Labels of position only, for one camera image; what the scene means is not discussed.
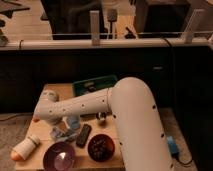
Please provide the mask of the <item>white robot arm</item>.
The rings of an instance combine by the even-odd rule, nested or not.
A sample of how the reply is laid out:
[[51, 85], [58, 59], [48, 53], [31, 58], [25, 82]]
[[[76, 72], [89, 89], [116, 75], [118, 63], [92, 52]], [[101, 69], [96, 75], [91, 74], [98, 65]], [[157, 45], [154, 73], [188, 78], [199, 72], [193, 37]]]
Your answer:
[[57, 101], [52, 90], [41, 93], [34, 117], [110, 112], [114, 116], [126, 171], [174, 171], [167, 138], [149, 86], [135, 77], [82, 96]]

